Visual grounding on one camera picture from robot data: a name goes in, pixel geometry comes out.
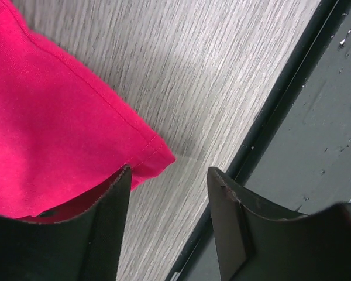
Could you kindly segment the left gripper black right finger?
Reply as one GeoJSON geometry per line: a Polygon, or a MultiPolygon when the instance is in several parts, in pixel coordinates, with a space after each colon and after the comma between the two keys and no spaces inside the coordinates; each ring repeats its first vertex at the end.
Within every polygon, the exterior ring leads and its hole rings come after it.
{"type": "Polygon", "coordinates": [[[222,280],[351,280],[351,203],[301,214],[215,167],[207,188],[222,280]]]}

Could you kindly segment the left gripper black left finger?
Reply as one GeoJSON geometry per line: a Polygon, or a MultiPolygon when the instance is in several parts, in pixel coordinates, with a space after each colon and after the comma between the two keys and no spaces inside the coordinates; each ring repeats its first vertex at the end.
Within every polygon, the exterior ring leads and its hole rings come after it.
{"type": "Polygon", "coordinates": [[[132,173],[37,217],[0,215],[0,280],[115,280],[132,173]]]}

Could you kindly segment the pink red t-shirt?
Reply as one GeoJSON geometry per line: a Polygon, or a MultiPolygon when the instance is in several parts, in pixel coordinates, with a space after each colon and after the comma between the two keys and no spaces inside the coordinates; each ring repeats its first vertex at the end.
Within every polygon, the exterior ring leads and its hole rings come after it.
{"type": "Polygon", "coordinates": [[[124,166],[130,189],[175,161],[128,104],[0,1],[0,215],[88,207],[124,166]]]}

